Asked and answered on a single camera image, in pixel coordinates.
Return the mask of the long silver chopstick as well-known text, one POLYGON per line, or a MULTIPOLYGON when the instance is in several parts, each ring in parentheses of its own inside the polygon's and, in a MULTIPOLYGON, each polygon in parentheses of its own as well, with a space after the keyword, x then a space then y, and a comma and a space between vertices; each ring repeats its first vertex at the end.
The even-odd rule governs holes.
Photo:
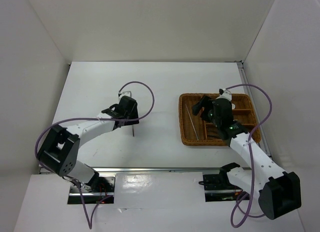
POLYGON ((192 125, 192 128, 193 128, 193 131, 194 131, 194 133, 195 133, 195 137, 196 137, 197 141, 199 141, 199 137, 198 137, 198 134, 197 134, 195 125, 194 125, 194 123, 193 123, 191 114, 190 114, 189 109, 188 109, 188 106, 187 106, 186 104, 185 104, 185 107, 186 107, 186 111, 187 111, 187 113, 188 113, 188 116, 189 116, 189 119, 190 119, 190 122, 191 122, 191 125, 192 125))

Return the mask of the black knife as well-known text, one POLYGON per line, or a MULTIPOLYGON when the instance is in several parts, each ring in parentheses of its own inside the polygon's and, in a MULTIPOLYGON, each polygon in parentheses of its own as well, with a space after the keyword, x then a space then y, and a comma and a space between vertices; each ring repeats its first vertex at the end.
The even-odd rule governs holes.
POLYGON ((220 137, 218 135, 207 135, 207 137, 211 137, 211 138, 216 138, 216 139, 220 139, 220 137))

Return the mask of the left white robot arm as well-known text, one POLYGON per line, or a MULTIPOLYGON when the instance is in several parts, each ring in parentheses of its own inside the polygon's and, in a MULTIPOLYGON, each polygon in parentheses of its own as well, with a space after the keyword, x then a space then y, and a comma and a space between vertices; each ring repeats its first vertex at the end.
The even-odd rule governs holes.
POLYGON ((102 179, 96 170, 78 160, 80 147, 102 134, 138 123, 137 101, 123 96, 118 104, 101 111, 94 120, 68 127, 54 125, 43 141, 37 159, 58 176, 75 180, 88 192, 93 192, 102 179))

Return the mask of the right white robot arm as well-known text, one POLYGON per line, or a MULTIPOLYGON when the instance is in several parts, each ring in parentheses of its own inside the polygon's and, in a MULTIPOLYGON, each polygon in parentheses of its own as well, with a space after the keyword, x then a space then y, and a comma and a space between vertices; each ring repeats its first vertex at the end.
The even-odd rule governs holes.
POLYGON ((274 220, 301 207, 301 184, 298 175, 286 172, 252 140, 250 132, 236 121, 230 96, 212 99, 203 96, 192 106, 192 114, 216 126, 220 138, 249 165, 244 170, 237 163, 220 168, 218 182, 223 188, 232 185, 257 199, 263 214, 274 220))

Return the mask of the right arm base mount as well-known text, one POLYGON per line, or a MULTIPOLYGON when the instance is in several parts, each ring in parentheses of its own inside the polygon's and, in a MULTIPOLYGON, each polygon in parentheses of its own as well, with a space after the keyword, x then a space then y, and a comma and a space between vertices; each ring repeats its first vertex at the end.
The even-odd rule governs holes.
POLYGON ((221 167, 218 174, 202 176, 202 181, 199 181, 198 184, 204 188, 206 202, 235 201, 239 195, 244 193, 240 187, 232 185, 227 178, 227 172, 239 167, 237 163, 230 163, 221 167))

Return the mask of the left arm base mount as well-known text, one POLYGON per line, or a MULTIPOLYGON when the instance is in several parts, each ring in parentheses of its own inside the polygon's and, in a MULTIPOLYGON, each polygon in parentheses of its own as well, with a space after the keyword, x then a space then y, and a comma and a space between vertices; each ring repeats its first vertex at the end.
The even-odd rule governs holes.
MULTIPOLYGON (((113 204, 115 200, 115 183, 116 176, 112 174, 106 174, 104 176, 100 176, 98 183, 91 191, 88 191, 88 187, 86 187, 85 185, 81 185, 80 188, 85 204, 96 204, 98 201, 102 200, 105 197, 106 199, 102 201, 102 204, 113 204)), ((80 205, 81 203, 81 195, 78 188, 76 187, 76 185, 71 184, 69 188, 67 204, 80 205)))

